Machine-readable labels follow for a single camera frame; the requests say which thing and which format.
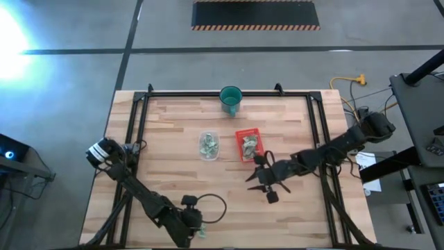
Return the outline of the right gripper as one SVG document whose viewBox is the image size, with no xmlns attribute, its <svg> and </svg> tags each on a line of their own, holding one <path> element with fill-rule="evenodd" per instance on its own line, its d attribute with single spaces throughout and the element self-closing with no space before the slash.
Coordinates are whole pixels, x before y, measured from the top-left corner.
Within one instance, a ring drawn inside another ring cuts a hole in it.
<svg viewBox="0 0 444 250">
<path fill-rule="evenodd" d="M 290 160 L 279 160 L 272 164 L 271 167 L 259 165 L 254 172 L 246 179 L 246 182 L 258 179 L 263 185 L 249 187 L 248 190 L 259 190 L 263 193 L 268 192 L 267 185 L 272 185 L 287 178 L 297 175 L 296 165 Z"/>
</svg>

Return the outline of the clear plastic container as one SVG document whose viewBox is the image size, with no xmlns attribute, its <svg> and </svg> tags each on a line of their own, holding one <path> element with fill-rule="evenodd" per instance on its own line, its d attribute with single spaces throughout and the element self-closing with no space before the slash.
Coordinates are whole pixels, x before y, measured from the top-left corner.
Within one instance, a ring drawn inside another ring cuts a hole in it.
<svg viewBox="0 0 444 250">
<path fill-rule="evenodd" d="M 219 157 L 220 139 L 216 131 L 203 131 L 198 139 L 198 153 L 202 160 L 214 161 Z"/>
</svg>

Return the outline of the orange plastic basket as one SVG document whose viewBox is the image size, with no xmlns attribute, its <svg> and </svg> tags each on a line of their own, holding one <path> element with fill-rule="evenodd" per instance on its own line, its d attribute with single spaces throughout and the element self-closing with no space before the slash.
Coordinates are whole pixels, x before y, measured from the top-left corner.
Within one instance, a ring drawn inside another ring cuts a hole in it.
<svg viewBox="0 0 444 250">
<path fill-rule="evenodd" d="M 257 151 L 259 152 L 258 156 L 264 155 L 264 148 L 262 145 L 262 139 L 261 139 L 261 135 L 260 135 L 258 128 L 249 128 L 246 130 L 236 131 L 235 132 L 236 142 L 237 142 L 237 146 L 238 146 L 238 150 L 239 150 L 240 159 L 241 159 L 241 162 L 243 162 L 243 163 L 253 161 L 253 158 L 251 160 L 243 160 L 244 153 L 242 152 L 242 148 L 241 148 L 242 144 L 244 143 L 244 137 L 249 136 L 249 135 L 256 135 L 257 136 Z"/>
</svg>

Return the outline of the teal mug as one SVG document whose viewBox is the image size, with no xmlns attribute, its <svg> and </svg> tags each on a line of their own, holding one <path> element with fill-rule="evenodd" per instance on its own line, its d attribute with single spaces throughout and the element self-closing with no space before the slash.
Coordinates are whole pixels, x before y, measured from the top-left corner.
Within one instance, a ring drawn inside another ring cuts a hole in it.
<svg viewBox="0 0 444 250">
<path fill-rule="evenodd" d="M 236 86 L 226 86 L 219 92 L 219 100 L 223 112 L 234 117 L 240 109 L 243 98 L 242 91 Z"/>
</svg>

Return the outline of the white paper sheet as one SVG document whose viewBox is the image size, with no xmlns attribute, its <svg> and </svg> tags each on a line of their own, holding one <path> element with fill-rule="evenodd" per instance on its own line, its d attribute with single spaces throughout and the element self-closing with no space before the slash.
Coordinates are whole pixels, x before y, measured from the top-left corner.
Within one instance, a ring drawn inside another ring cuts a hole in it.
<svg viewBox="0 0 444 250">
<path fill-rule="evenodd" d="M 355 160 L 359 166 L 359 174 L 360 175 L 362 175 L 361 172 L 365 168 L 370 167 L 371 165 L 374 165 L 376 163 L 376 157 L 375 157 L 375 154 L 373 154 L 373 153 L 359 152 L 355 156 Z M 363 188 L 364 188 L 364 194 L 366 197 L 369 197 L 372 192 L 381 192 L 382 191 L 379 179 L 364 183 Z"/>
</svg>

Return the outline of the black desk beam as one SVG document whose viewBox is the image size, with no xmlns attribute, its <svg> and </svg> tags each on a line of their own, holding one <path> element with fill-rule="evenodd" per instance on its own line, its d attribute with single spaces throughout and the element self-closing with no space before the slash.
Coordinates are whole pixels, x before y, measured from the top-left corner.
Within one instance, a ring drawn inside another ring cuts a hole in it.
<svg viewBox="0 0 444 250">
<path fill-rule="evenodd" d="M 389 158 L 383 158 L 382 161 L 369 167 L 363 168 L 359 173 L 362 183 L 368 183 L 383 176 L 398 172 L 410 166 L 421 165 L 418 153 L 415 147 L 410 147 Z"/>
</svg>

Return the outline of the black hazard-striped floor mat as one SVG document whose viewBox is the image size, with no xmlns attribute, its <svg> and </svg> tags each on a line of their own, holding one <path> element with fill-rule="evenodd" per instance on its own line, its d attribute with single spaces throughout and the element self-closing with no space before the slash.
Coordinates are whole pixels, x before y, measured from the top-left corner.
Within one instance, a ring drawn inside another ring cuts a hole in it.
<svg viewBox="0 0 444 250">
<path fill-rule="evenodd" d="M 312 0 L 195 0 L 193 31 L 318 31 Z"/>
</svg>

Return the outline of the black equipment stand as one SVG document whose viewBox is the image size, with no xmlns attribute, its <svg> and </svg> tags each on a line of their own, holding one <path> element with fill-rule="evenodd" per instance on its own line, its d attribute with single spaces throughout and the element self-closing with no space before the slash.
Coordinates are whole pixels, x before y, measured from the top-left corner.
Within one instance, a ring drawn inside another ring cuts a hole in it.
<svg viewBox="0 0 444 250">
<path fill-rule="evenodd" d="M 20 194 L 29 199 L 38 200 L 43 195 L 47 185 L 54 181 L 56 173 L 52 172 L 51 169 L 40 158 L 37 160 L 28 161 L 30 163 L 16 162 L 0 156 L 0 167 L 5 167 L 8 171 L 14 170 L 17 172 L 17 174 L 21 174 L 25 178 L 22 185 L 22 191 L 16 190 L 12 186 L 12 179 L 8 180 L 10 187 L 5 187 L 4 189 L 15 194 Z M 40 190 L 39 195 L 34 197 L 32 195 L 33 188 L 37 187 L 38 185 L 43 185 L 43 187 Z"/>
</svg>

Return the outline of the black desk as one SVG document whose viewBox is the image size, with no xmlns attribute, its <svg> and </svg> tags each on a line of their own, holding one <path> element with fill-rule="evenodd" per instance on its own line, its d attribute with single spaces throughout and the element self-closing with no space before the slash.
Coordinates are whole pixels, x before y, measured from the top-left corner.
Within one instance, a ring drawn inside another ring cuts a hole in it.
<svg viewBox="0 0 444 250">
<path fill-rule="evenodd" d="M 426 167 L 444 167 L 444 156 L 426 150 L 435 137 L 444 142 L 444 81 L 429 75 L 409 86 L 405 77 L 394 75 L 390 82 L 418 157 Z"/>
</svg>

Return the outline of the black keyboard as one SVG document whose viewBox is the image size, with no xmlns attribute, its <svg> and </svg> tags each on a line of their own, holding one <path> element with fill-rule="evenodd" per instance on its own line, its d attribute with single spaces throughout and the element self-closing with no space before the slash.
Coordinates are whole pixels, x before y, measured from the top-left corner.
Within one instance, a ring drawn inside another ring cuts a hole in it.
<svg viewBox="0 0 444 250">
<path fill-rule="evenodd" d="M 421 189 L 437 224 L 444 226 L 444 183 L 422 185 Z"/>
</svg>

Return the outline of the small black gadget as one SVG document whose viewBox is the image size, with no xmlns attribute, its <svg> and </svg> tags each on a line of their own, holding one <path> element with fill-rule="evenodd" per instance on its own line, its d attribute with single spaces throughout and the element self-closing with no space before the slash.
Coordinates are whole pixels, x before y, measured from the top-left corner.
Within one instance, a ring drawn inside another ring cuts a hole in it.
<svg viewBox="0 0 444 250">
<path fill-rule="evenodd" d="M 426 146 L 426 150 L 437 156 L 444 156 L 444 142 L 435 137 L 430 144 Z"/>
</svg>

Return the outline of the black device with blue light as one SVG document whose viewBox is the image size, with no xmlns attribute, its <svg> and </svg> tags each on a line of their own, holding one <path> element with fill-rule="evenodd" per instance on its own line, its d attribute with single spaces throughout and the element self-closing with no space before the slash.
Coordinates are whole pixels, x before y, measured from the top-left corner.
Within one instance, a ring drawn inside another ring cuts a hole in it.
<svg viewBox="0 0 444 250">
<path fill-rule="evenodd" d="M 0 134 L 0 156 L 8 160 L 22 163 L 29 150 L 29 146 L 6 135 Z"/>
</svg>

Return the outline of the black pole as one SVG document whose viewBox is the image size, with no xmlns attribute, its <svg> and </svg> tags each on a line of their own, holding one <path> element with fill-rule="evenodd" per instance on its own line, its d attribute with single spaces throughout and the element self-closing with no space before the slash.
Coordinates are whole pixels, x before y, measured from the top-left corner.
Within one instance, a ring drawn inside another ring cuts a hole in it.
<svg viewBox="0 0 444 250">
<path fill-rule="evenodd" d="M 417 86 L 420 80 L 432 73 L 442 64 L 444 64 L 444 49 L 406 76 L 404 82 L 409 86 Z"/>
</svg>

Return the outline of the black table frame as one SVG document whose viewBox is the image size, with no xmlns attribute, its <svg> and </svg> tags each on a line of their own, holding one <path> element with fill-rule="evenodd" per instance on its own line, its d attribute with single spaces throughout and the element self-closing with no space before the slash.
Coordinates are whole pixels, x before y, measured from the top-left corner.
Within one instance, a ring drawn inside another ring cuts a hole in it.
<svg viewBox="0 0 444 250">
<path fill-rule="evenodd" d="M 320 179 L 295 176 L 276 187 L 279 201 L 269 204 L 257 181 L 246 182 L 252 162 L 241 162 L 235 132 L 258 128 L 265 149 L 277 159 L 312 148 L 347 129 L 336 90 L 260 90 L 244 97 L 235 117 L 221 110 L 216 93 L 153 91 L 134 102 L 136 91 L 115 94 L 106 129 L 119 142 L 134 140 L 129 125 L 138 126 L 147 111 L 144 149 L 138 178 L 150 190 L 179 204 L 186 194 L 199 198 L 198 209 L 207 220 L 207 237 L 195 237 L 194 248 L 328 247 L 331 237 Z M 216 131 L 219 157 L 202 160 L 198 139 Z"/>
</svg>

